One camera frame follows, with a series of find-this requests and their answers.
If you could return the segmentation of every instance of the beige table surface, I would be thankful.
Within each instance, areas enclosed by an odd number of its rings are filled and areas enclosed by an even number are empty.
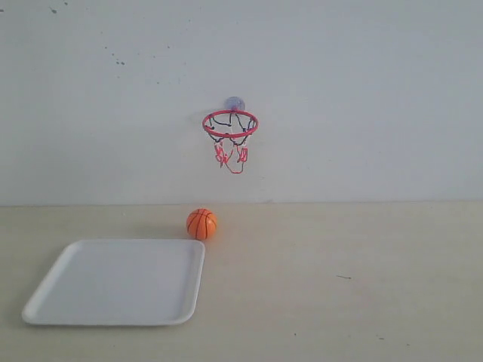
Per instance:
[[[219,232],[207,247],[198,306],[185,324],[21,321],[67,244],[185,238],[192,208],[0,208],[0,360],[483,360],[477,202],[213,205]]]

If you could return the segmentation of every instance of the orange basketball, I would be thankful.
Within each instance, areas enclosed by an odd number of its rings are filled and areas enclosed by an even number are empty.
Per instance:
[[[196,240],[206,240],[217,230],[217,217],[209,209],[197,209],[186,220],[188,234]]]

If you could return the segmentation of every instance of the mini basketball hoop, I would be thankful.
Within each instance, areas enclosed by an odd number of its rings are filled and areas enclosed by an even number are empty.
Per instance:
[[[231,173],[242,173],[248,160],[247,142],[258,128],[258,119],[245,111],[245,102],[231,97],[227,109],[210,113],[203,119],[203,129],[214,141],[215,158]]]

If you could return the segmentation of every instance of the white tray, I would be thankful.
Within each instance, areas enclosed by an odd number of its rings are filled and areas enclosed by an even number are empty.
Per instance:
[[[77,241],[22,317],[29,324],[181,324],[195,311],[204,258],[204,244],[194,240]]]

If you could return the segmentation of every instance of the red rim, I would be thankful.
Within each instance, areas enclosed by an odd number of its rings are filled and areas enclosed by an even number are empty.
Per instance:
[[[247,130],[246,132],[226,134],[226,133],[216,132],[216,131],[212,130],[211,128],[209,128],[209,126],[206,125],[206,122],[208,122],[210,120],[210,118],[214,117],[215,115],[226,115],[226,114],[229,114],[229,113],[236,113],[238,115],[246,115],[247,117],[250,117],[255,122],[254,127],[251,128],[250,130]],[[245,112],[245,111],[236,111],[236,110],[230,111],[229,109],[224,109],[222,111],[216,111],[216,112],[213,112],[213,113],[210,113],[209,115],[207,115],[205,117],[205,119],[203,120],[202,125],[203,125],[203,129],[206,130],[211,136],[220,137],[220,138],[240,138],[240,137],[250,136],[253,132],[255,132],[257,130],[258,119],[257,119],[257,117],[255,117],[251,113],[248,113],[248,112]]]

